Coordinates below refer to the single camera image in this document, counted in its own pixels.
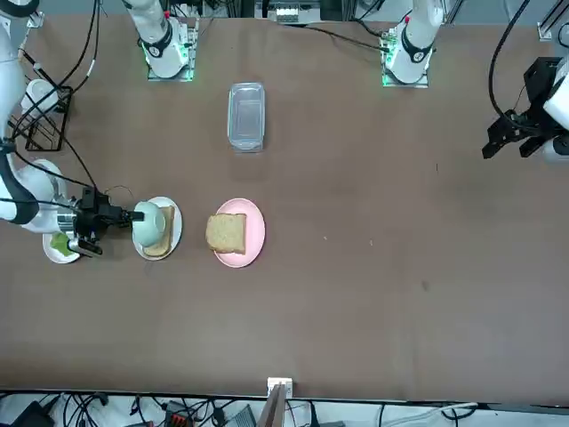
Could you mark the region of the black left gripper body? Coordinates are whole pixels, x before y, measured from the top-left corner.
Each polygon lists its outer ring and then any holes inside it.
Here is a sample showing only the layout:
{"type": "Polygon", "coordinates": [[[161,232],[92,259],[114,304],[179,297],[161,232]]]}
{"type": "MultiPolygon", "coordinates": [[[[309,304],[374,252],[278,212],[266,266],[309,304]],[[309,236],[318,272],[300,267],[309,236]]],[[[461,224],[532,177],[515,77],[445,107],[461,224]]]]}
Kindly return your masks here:
{"type": "Polygon", "coordinates": [[[525,112],[528,118],[543,115],[543,104],[549,98],[561,57],[538,57],[524,73],[525,89],[529,108],[525,112]]]}

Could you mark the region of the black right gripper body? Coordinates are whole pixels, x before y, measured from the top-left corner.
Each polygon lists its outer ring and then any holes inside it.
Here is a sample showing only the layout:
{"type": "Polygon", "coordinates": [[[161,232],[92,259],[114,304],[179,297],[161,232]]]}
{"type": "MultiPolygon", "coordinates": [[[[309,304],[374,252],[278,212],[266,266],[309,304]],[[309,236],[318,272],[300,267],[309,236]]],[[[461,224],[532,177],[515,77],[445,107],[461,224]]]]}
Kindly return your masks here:
{"type": "Polygon", "coordinates": [[[122,223],[123,208],[110,203],[109,196],[97,189],[83,189],[76,203],[74,232],[77,237],[96,242],[108,227],[122,223]]]}

